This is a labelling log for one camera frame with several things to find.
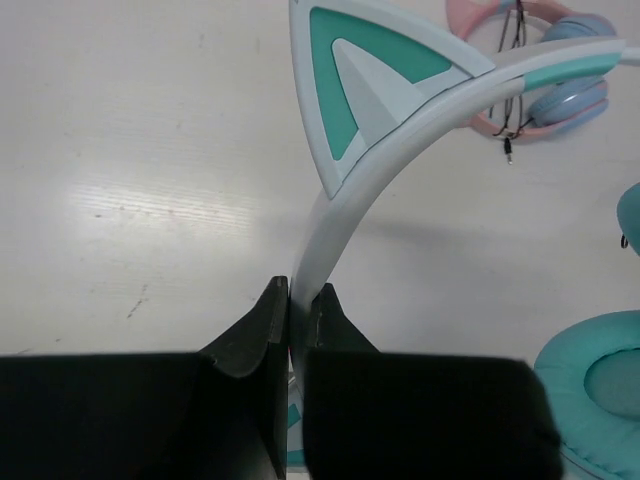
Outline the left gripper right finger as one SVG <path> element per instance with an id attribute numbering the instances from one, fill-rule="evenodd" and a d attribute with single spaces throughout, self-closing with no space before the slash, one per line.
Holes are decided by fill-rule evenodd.
<path id="1" fill-rule="evenodd" d="M 384 353 L 332 285 L 305 340 L 303 448 L 314 479 L 560 479 L 561 438 L 524 361 Z"/>

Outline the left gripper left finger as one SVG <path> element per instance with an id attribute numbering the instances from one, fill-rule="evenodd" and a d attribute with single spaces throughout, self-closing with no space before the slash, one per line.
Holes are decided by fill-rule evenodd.
<path id="1" fill-rule="evenodd" d="M 288 282 L 191 352 L 1 360 L 5 479 L 282 479 Z"/>

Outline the teal cat ear headphones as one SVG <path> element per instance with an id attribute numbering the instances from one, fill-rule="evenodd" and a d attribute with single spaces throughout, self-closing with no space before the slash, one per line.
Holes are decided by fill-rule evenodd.
<path id="1" fill-rule="evenodd" d="M 527 44 L 511 47 L 512 18 L 499 52 L 503 15 L 462 40 L 448 25 L 384 1 L 293 1 L 289 18 L 298 102 L 323 185 L 290 294 L 295 376 L 287 464 L 301 469 L 302 338 L 311 305 L 377 197 L 433 142 L 499 100 L 528 92 L 527 75 L 592 58 L 610 65 L 609 72 L 637 65 L 639 51 L 617 35 L 541 43 L 547 24 L 529 17 Z M 550 395 L 566 465 L 585 479 L 637 478 L 638 312 L 613 312 L 564 330 L 535 368 Z"/>

